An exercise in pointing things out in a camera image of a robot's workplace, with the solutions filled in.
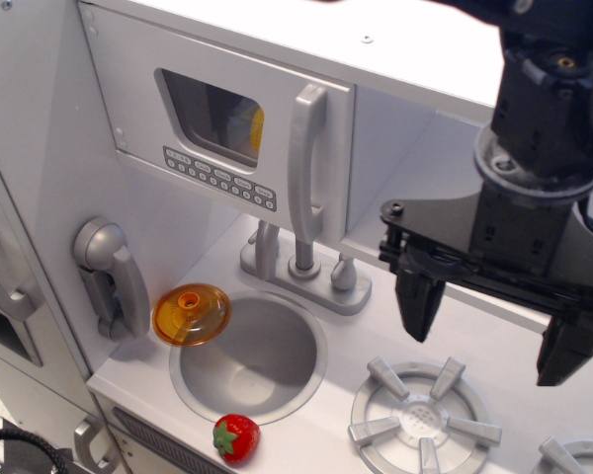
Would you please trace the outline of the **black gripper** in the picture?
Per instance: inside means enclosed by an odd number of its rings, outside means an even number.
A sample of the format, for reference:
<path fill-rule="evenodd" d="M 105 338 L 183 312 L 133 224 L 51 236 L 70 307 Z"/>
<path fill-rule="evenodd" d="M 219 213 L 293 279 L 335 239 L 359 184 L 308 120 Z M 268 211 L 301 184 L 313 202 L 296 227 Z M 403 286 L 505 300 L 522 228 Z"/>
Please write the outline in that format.
<path fill-rule="evenodd" d="M 593 191 L 593 165 L 544 178 L 489 128 L 474 165 L 476 194 L 381 206 L 380 258 L 397 276 L 403 327 L 424 342 L 448 282 L 547 313 L 537 384 L 561 385 L 593 357 L 593 222 L 574 213 Z"/>

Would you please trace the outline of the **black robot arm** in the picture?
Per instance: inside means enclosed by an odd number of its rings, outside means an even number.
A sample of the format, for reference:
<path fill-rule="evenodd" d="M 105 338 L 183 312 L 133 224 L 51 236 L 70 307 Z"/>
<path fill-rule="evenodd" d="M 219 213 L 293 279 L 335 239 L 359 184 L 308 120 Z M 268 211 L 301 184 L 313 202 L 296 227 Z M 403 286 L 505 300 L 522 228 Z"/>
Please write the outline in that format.
<path fill-rule="evenodd" d="M 424 341 L 447 283 L 547 314 L 538 382 L 593 357 L 593 1 L 460 1 L 501 35 L 478 193 L 386 202 L 380 257 L 405 331 Z"/>

